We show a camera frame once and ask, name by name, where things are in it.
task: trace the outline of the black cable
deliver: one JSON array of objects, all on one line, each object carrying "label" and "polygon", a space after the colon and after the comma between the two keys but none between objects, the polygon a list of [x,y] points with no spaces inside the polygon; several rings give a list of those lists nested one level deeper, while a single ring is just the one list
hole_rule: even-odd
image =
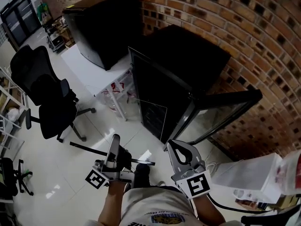
[{"label": "black cable", "polygon": [[213,198],[210,196],[210,194],[207,194],[207,196],[215,206],[217,206],[221,209],[226,209],[226,210],[231,210],[231,211],[236,211],[236,212],[241,212],[241,213],[251,213],[251,214],[261,214],[261,213],[270,212],[270,211],[248,211],[248,210],[229,208],[229,207],[220,205],[218,202],[214,201]]}]

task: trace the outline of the white tile floor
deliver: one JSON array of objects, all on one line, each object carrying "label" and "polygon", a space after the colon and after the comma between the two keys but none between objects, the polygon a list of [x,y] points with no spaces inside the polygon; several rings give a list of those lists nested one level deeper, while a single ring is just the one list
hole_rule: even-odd
[{"label": "white tile floor", "polygon": [[[60,55],[48,48],[42,29],[25,43],[28,43],[31,48],[46,46],[57,77],[66,78],[78,98],[83,98],[85,86],[64,63]],[[32,115],[38,117],[38,107],[30,99],[28,102]],[[174,185],[170,178],[173,170],[168,153],[163,152],[163,144],[146,130],[139,120],[123,121],[101,104],[94,105],[94,107],[97,109],[97,116],[87,113],[75,121],[78,130],[87,136],[85,143],[78,140],[71,128],[62,135],[63,144],[59,143],[56,138],[45,140],[40,126],[36,123],[32,124],[30,130],[26,129],[24,123],[22,129],[17,132],[17,136],[25,140],[25,143],[17,154],[14,165],[16,166],[18,159],[21,158],[24,160],[24,167],[33,172],[33,177],[28,184],[34,196],[19,193],[15,197],[15,213],[23,226],[81,226],[89,218],[97,219],[102,210],[107,188],[102,187],[96,190],[85,181],[85,178],[95,159],[103,157],[72,147],[68,145],[70,141],[107,151],[112,135],[117,133],[121,137],[120,144],[129,150],[133,158],[139,158],[149,150],[150,159],[156,162],[150,173],[152,184],[155,185],[163,180],[167,185]],[[197,148],[202,158],[206,159],[206,163],[230,161],[209,141],[201,142]],[[12,148],[7,152],[7,156],[14,156],[15,152],[16,148]],[[211,195],[223,205],[241,208],[234,202],[231,192],[224,188],[215,187]],[[232,211],[221,210],[221,212],[226,220],[240,220],[242,216]]]}]

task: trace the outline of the cardboard box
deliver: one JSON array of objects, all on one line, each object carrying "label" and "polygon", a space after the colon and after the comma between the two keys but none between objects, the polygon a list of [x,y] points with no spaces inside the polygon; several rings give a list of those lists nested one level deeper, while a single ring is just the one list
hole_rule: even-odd
[{"label": "cardboard box", "polygon": [[[13,88],[13,89],[12,89],[11,95],[12,95],[17,101],[19,101],[19,102],[21,103],[21,92],[20,92],[17,88]],[[11,107],[17,108],[17,109],[20,108],[20,106],[19,106],[17,103],[15,103],[15,102],[12,101],[12,100],[9,100],[9,102],[8,102],[8,104],[6,105],[5,109],[8,110],[8,109],[11,108]]]}]

